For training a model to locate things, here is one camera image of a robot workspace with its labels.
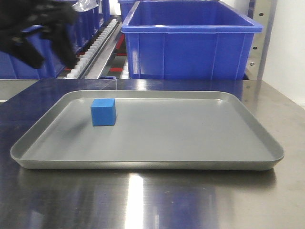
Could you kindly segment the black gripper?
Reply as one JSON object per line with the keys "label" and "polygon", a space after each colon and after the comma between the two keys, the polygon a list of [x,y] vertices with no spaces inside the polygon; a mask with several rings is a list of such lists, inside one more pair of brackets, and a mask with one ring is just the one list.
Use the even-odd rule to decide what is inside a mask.
{"label": "black gripper", "polygon": [[59,0],[2,0],[0,2],[0,50],[8,52],[28,66],[39,69],[43,56],[22,32],[33,25],[43,27],[43,38],[67,67],[76,65],[77,57],[66,30],[76,19],[72,4]]}

